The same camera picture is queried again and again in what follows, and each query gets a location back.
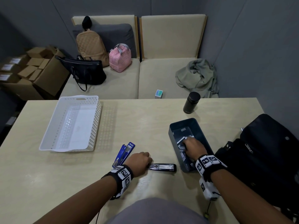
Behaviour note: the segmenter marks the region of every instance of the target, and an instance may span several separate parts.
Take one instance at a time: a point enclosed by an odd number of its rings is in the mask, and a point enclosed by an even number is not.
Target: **perforated basket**
[[[61,97],[39,150],[93,151],[102,105],[98,96]]]

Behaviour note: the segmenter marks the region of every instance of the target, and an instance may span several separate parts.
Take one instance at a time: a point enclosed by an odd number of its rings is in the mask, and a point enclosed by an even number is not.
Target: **black thermos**
[[[183,111],[187,114],[191,114],[199,100],[200,94],[198,92],[191,92],[186,100]]]

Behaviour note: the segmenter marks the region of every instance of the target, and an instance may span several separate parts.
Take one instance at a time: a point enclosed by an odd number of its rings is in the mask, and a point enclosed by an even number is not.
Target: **wooden table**
[[[97,142],[93,152],[39,151],[57,101],[28,101],[0,148],[1,223],[32,223],[110,169],[122,144],[133,142],[133,153],[148,151],[156,163],[176,163],[169,125],[197,119],[216,152],[239,136],[263,113],[256,98],[201,99],[190,115],[185,99],[103,100]],[[134,179],[125,194],[109,201],[100,212],[103,223],[135,201],[160,197],[177,201],[203,214],[208,206],[199,185],[199,173],[148,171]],[[238,223],[220,198],[212,203],[211,223]]]

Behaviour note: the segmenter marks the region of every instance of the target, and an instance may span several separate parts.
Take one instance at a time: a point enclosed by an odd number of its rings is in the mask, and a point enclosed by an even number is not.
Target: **blue stapler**
[[[135,145],[132,142],[129,142],[128,145],[122,145],[121,150],[118,152],[117,157],[112,164],[112,167],[115,168],[122,165],[134,147]]]

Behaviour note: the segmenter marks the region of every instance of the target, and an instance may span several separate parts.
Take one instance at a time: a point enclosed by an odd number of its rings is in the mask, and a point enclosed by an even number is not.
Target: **dark gray bin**
[[[209,155],[214,155],[209,143],[207,142],[207,139],[205,138],[195,118],[185,119],[170,124],[168,135],[170,137],[173,149],[180,163],[181,169],[185,173],[195,171],[196,168],[194,162],[192,162],[188,157],[186,157],[185,160],[183,160],[182,153],[178,150],[177,141],[179,141],[182,137],[193,135],[204,145]]]

